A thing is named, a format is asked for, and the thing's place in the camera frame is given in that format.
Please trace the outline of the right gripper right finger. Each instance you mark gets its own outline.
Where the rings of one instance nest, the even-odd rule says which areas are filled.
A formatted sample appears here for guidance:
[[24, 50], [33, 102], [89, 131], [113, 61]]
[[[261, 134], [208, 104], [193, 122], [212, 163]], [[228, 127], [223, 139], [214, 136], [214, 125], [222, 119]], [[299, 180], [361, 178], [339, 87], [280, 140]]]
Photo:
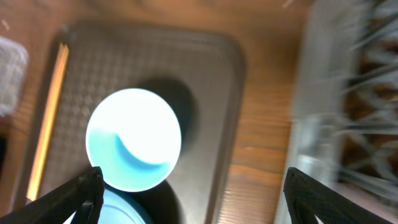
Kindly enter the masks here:
[[292, 224], [391, 224], [295, 167], [287, 169], [284, 195]]

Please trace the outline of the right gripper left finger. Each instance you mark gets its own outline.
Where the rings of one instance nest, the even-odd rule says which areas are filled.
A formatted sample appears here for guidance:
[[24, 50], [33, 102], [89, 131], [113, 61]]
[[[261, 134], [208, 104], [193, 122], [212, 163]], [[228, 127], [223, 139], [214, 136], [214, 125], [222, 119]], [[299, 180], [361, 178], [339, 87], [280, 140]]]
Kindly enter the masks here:
[[104, 179], [100, 167], [69, 180], [25, 207], [1, 217], [1, 223], [97, 224], [103, 205]]

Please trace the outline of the large blue plate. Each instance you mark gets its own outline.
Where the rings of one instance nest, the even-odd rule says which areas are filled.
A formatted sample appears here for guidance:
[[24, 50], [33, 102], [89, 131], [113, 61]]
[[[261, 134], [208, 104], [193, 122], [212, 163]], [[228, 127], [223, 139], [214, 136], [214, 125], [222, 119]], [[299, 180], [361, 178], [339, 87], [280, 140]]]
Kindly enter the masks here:
[[146, 210], [126, 192], [106, 186], [98, 224], [153, 224]]

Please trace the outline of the small light blue bowl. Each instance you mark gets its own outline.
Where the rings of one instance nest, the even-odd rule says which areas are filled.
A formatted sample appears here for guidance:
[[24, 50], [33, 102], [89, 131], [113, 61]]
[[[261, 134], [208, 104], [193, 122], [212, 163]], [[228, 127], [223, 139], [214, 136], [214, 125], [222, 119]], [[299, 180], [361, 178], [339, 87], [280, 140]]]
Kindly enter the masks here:
[[174, 170], [182, 148], [177, 115], [158, 94], [142, 88], [119, 90], [92, 112], [86, 153], [104, 181], [125, 192], [142, 192]]

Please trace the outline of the wooden chopstick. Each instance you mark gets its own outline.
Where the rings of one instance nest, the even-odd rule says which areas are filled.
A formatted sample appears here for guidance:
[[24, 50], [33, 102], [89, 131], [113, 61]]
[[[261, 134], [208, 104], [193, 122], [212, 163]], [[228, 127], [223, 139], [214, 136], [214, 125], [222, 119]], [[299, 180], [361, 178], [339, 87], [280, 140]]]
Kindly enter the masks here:
[[27, 189], [27, 198], [31, 201], [34, 201], [39, 197], [40, 183], [44, 172], [45, 160], [49, 149], [53, 123], [57, 113], [58, 100], [65, 76], [69, 52], [70, 50], [68, 46], [64, 43], [60, 43], [45, 104], [44, 117], [40, 128], [29, 186]]

